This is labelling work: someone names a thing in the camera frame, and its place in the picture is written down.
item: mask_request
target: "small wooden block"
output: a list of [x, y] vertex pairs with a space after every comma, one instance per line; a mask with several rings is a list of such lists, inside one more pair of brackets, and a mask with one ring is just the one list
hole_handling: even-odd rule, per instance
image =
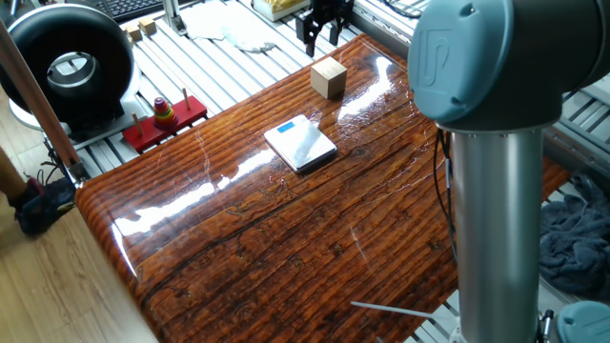
[[133, 39], [133, 42], [142, 40], [142, 31], [138, 27], [127, 27], [127, 34]]
[[144, 18], [140, 20], [140, 29], [142, 29], [147, 35], [151, 35], [156, 33], [156, 24], [151, 18]]
[[345, 91], [347, 69], [336, 62], [333, 57], [312, 66], [312, 88], [327, 99]]

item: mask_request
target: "red base board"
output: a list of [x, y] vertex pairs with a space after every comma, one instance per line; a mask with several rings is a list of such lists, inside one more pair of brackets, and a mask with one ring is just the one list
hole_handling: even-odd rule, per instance
[[167, 138], [173, 133], [186, 128], [195, 120], [205, 117], [208, 109], [197, 100], [194, 96], [189, 96], [191, 109], [187, 109], [186, 101], [180, 101], [172, 106], [173, 113], [178, 117], [178, 123], [171, 129], [161, 130], [154, 125], [154, 116], [140, 122], [142, 126], [142, 134], [137, 130], [136, 126], [132, 126], [123, 131], [123, 137], [132, 145], [132, 147], [142, 152], [145, 149], [159, 143], [164, 138]]

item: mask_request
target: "gray cylindrical robot arm link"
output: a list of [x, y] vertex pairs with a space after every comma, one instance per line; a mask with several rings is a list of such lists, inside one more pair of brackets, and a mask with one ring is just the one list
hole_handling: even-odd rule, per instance
[[548, 125], [564, 92], [610, 71], [608, 10], [608, 0], [434, 1], [409, 53], [416, 103], [448, 129]]
[[542, 129], [609, 72], [609, 28], [610, 0], [435, 0], [417, 25], [415, 101], [452, 132], [461, 342], [537, 337]]

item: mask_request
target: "glossy wooden tabletop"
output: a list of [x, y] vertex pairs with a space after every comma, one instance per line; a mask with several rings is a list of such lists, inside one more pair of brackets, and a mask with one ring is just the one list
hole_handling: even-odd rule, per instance
[[[363, 35], [331, 55], [342, 97], [305, 68], [78, 192], [160, 340], [399, 342], [420, 319], [350, 302], [432, 312], [457, 288], [405, 61]], [[338, 148], [304, 175], [263, 138], [299, 114]], [[547, 195], [566, 178], [545, 161]]]

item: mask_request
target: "white cable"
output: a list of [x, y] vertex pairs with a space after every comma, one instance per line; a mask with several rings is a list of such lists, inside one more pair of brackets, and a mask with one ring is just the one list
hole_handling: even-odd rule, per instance
[[413, 310], [404, 310], [404, 309], [393, 308], [393, 307], [389, 307], [389, 306], [366, 304], [366, 303], [361, 303], [361, 302], [357, 302], [357, 301], [352, 301], [352, 305], [363, 307], [363, 308], [368, 308], [368, 309], [373, 309], [373, 310], [389, 311], [389, 312], [394, 312], [394, 313], [403, 313], [403, 314], [421, 316], [421, 317], [428, 318], [428, 319], [434, 319], [436, 321], [438, 321], [438, 320], [455, 321], [456, 320], [454, 317], [446, 317], [443, 315], [429, 314], [429, 313], [423, 313], [423, 312], [413, 311]]

